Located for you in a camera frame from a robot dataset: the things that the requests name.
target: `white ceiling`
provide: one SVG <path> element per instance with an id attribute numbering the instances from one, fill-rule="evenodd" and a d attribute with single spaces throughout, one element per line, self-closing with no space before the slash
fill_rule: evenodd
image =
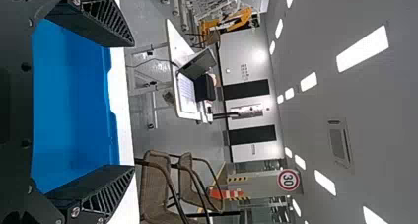
<path id="1" fill-rule="evenodd" d="M 277 94 L 314 71 L 318 80 L 280 105 L 284 143 L 307 164 L 297 223 L 363 224 L 363 205 L 389 224 L 416 223 L 417 10 L 416 0 L 294 0 L 291 9 L 286 0 L 270 0 L 269 42 L 284 21 L 271 57 Z M 338 73 L 336 55 L 381 25 L 390 48 Z M 331 117 L 347 119 L 354 172 L 333 162 Z M 335 182 L 336 197 L 315 182 L 314 170 Z"/>

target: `desk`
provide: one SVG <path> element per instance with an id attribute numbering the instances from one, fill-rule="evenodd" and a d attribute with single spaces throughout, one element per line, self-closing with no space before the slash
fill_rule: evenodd
<path id="1" fill-rule="evenodd" d="M 139 54 L 142 52 L 152 51 L 153 49 L 163 48 L 166 47 L 169 52 L 169 62 L 173 62 L 178 66 L 182 66 L 186 64 L 189 59 L 195 54 L 193 49 L 188 45 L 187 41 L 181 36 L 178 30 L 175 28 L 173 23 L 167 19 L 166 20 L 166 35 L 167 35 L 167 42 L 161 43 L 152 46 L 145 46 L 139 50 L 139 52 L 135 52 L 134 54 Z M 153 121 L 154 126 L 153 128 L 158 128 L 158 118 L 157 118 L 157 110 L 166 109 L 164 108 L 157 108 L 155 105 L 155 92 L 160 91 L 166 88 L 173 88 L 174 91 L 174 111 L 175 115 L 179 118 L 191 119 L 196 120 L 203 123 L 210 123 L 213 121 L 213 117 L 209 114 L 208 108 L 212 107 L 211 103 L 208 102 L 199 102 L 197 103 L 197 112 L 183 112 L 181 110 L 181 98 L 180 92 L 178 88 L 178 81 L 177 81 L 177 71 L 179 69 L 176 66 L 170 63 L 170 71 L 171 71 L 171 81 L 166 83 L 159 83 L 155 86 L 151 86 L 148 88 L 135 88 L 135 69 L 129 68 L 129 96 L 138 96 L 146 93 L 153 93 Z"/>
<path id="2" fill-rule="evenodd" d="M 120 0 L 115 1 L 120 7 Z M 134 166 L 124 49 L 112 48 L 110 55 L 112 67 L 107 75 L 108 90 L 110 108 L 117 119 L 120 164 Z M 140 223 L 138 190 L 135 177 L 132 179 L 125 197 L 109 221 L 109 224 L 119 223 Z"/>

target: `30 sign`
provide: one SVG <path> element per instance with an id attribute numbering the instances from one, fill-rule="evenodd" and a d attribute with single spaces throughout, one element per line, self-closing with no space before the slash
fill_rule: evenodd
<path id="1" fill-rule="evenodd" d="M 294 191 L 300 184 L 301 179 L 295 170 L 286 169 L 277 176 L 277 185 L 285 191 Z"/>

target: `ceiling vent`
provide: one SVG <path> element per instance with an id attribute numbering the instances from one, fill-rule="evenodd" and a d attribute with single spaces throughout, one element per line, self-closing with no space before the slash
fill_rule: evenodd
<path id="1" fill-rule="evenodd" d="M 345 119 L 330 119 L 328 121 L 328 137 L 335 162 L 349 169 L 353 165 L 350 139 Z"/>

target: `blue container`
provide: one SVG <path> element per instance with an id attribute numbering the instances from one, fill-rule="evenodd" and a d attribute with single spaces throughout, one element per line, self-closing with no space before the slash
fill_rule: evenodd
<path id="1" fill-rule="evenodd" d="M 48 20 L 33 34 L 32 177 L 48 192 L 105 164 L 119 164 L 110 111 L 110 51 Z"/>

